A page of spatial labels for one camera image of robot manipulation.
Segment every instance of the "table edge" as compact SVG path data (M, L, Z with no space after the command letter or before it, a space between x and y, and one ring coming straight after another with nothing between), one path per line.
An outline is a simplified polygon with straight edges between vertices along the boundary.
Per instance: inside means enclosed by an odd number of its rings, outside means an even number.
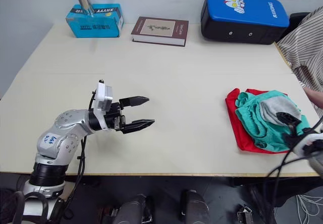
M275 47L276 47L277 51L279 52L279 54L281 55L282 59L283 59L283 60L284 60L284 62L286 63L286 65L291 69L291 65L290 65L290 64L288 63L288 61L286 60L285 56L283 55L282 51L280 50L280 48L278 47L278 45L277 45L277 43L276 43L276 42L274 42L274 45L275 45Z
M7 174L31 174L28 172L2 172ZM192 177L266 177L267 173L84 173L84 176L192 176ZM317 177L315 172L310 173L281 173L281 177Z

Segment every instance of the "label sticker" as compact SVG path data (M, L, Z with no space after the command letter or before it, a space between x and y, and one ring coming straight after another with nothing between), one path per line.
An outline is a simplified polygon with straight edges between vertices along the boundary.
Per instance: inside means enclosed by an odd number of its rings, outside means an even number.
M41 140L40 146L45 149L55 146L55 143L59 137L60 135L48 132Z
M233 8L235 12L244 14L245 3L244 0L225 0L224 3Z

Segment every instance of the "gray cloth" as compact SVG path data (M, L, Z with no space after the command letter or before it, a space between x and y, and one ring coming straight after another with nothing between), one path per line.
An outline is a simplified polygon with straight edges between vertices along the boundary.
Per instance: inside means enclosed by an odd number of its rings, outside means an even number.
M276 96L269 99L265 99L260 102L260 114L264 121L273 123L279 126L285 126L286 124L282 123L277 119L277 112L286 112L301 119L301 112L297 106L289 100L287 97Z

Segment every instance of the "striped shirt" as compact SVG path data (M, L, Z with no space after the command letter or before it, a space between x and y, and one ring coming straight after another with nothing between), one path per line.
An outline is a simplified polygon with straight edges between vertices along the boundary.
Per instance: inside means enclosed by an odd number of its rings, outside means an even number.
M308 14L277 44L303 86L323 92L323 7ZM323 109L314 108L323 116Z

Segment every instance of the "robotic arm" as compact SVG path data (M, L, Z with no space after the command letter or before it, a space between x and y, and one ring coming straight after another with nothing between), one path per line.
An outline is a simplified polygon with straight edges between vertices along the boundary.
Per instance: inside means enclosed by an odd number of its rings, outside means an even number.
M30 179L23 188L24 195L37 192L48 198L47 219L55 219L64 207L58 196L63 192L65 172L68 169L81 140L99 130L116 130L124 134L140 131L154 120L137 120L126 124L122 110L127 106L137 106L149 99L142 96L120 99L112 103L112 88L99 81L93 93L93 109L68 110L60 114L54 125L38 139L35 164ZM39 216L41 202L28 199L24 215Z
M283 134L288 147L300 158L308 159L309 165L323 178L323 128L318 133L315 129L323 121L323 117L313 128L303 129L297 135L296 126L301 121L284 112L277 113L277 118L290 129L290 134Z

